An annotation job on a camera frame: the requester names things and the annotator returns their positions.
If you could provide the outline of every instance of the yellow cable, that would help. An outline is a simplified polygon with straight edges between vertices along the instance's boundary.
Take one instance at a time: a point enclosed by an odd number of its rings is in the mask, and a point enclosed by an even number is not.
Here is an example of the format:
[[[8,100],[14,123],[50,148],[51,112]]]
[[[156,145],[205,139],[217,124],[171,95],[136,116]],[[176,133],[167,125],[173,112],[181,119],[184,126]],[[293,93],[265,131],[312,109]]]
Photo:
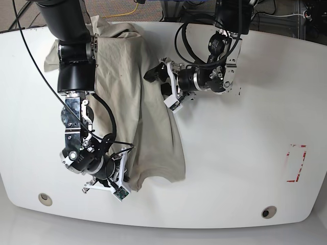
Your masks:
[[[132,11],[132,12],[129,12],[129,13],[125,13],[125,14],[114,14],[114,15],[108,15],[108,16],[103,16],[102,18],[110,18],[110,17],[118,17],[118,16],[124,16],[124,15],[129,15],[129,14],[132,14],[134,13],[138,8],[138,3],[136,4],[136,7],[135,9]]]

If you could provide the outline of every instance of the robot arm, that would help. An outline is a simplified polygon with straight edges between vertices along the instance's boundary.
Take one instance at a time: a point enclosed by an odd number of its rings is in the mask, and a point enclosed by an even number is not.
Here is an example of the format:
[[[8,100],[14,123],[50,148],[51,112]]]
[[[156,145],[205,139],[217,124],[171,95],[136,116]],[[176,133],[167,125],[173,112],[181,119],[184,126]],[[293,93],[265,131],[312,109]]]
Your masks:
[[[214,17],[206,14],[194,15],[179,28],[175,36],[175,49],[180,58],[190,64],[189,68],[185,69],[182,63],[176,64],[166,58],[144,77],[149,82],[155,79],[165,82],[166,78],[170,78],[172,93],[165,100],[165,104],[174,113],[182,108],[185,101],[194,98],[194,91],[211,90],[215,94],[224,94],[231,90],[242,44],[241,35],[247,35],[249,32],[256,2],[257,0],[217,0]],[[201,19],[212,21],[218,28],[209,40],[210,55],[206,62],[196,56],[186,38],[188,24]],[[182,32],[183,43],[195,60],[194,63],[185,59],[177,49],[179,31]]]
[[[130,193],[124,176],[127,153],[106,155],[116,138],[116,123],[109,106],[95,94],[97,38],[87,29],[79,0],[33,0],[51,33],[59,39],[59,77],[57,92],[65,96],[61,120],[65,125],[65,148],[60,153],[65,167],[77,174],[93,176],[83,192],[96,188],[111,191],[120,201]],[[93,134],[94,113],[87,95],[93,95],[107,110],[112,133],[103,139]]]

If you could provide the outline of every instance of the floor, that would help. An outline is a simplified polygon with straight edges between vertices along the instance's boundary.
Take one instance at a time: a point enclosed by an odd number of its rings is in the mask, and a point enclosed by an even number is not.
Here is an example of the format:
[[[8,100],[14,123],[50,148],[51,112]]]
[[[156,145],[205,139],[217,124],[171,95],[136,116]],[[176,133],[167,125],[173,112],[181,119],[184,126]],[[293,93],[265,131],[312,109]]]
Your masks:
[[[26,3],[26,0],[15,0],[17,10]],[[131,12],[136,4],[133,0],[80,0],[84,12],[85,20],[87,21],[87,14],[84,6],[90,16],[100,15],[102,17],[108,15],[115,15],[121,13]],[[214,12],[216,0],[208,0],[204,4],[194,7],[196,10],[205,12]],[[294,13],[295,0],[276,0],[277,12],[276,15],[285,15]],[[273,12],[273,0],[265,0],[263,3],[257,5],[257,11]],[[0,31],[8,29],[10,24],[15,19],[11,0],[0,1]],[[147,0],[146,4],[139,5],[138,9],[130,15],[106,18],[108,21],[159,21],[162,17],[161,4],[159,1]],[[26,13],[20,18],[21,25],[25,28],[32,26],[45,25],[44,19],[39,14],[36,4],[33,3]],[[258,21],[251,25],[252,30],[258,30]],[[260,31],[268,32],[278,35],[294,37],[294,30],[287,28],[280,28],[274,26],[267,26],[264,23],[260,24]],[[310,41],[323,43],[327,45],[327,38],[320,35],[319,39],[311,39]]]

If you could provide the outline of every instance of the screw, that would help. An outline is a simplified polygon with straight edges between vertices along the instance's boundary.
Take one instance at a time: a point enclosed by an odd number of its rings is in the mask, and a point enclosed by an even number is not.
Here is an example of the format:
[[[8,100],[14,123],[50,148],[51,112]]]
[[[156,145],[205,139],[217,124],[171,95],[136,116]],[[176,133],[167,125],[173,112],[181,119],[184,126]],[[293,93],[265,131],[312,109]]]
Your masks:
[[[76,159],[77,159],[77,152],[71,151],[71,152],[69,153],[69,158],[70,158],[71,160],[76,160]]]
[[[83,146],[84,146],[84,147],[88,147],[88,146],[89,146],[89,142],[88,142],[88,140],[86,140],[86,141],[83,142]]]

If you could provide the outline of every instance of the beige cloth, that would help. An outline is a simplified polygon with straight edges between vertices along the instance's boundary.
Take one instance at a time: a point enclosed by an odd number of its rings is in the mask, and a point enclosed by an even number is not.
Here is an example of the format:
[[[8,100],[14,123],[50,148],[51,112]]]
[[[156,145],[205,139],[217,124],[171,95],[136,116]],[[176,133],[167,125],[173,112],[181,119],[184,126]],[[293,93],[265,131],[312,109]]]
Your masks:
[[[143,79],[158,64],[157,58],[132,24],[108,24],[99,16],[91,21],[93,32],[98,34],[96,93],[113,111],[116,140],[135,145],[127,161],[131,188],[139,190],[150,176],[171,182],[185,179],[184,155],[174,116],[164,104],[160,83]],[[58,68],[56,45],[45,60],[45,70]],[[104,136],[111,132],[109,116],[92,96],[89,100],[99,126],[96,133]],[[114,144],[109,155],[122,147]]]

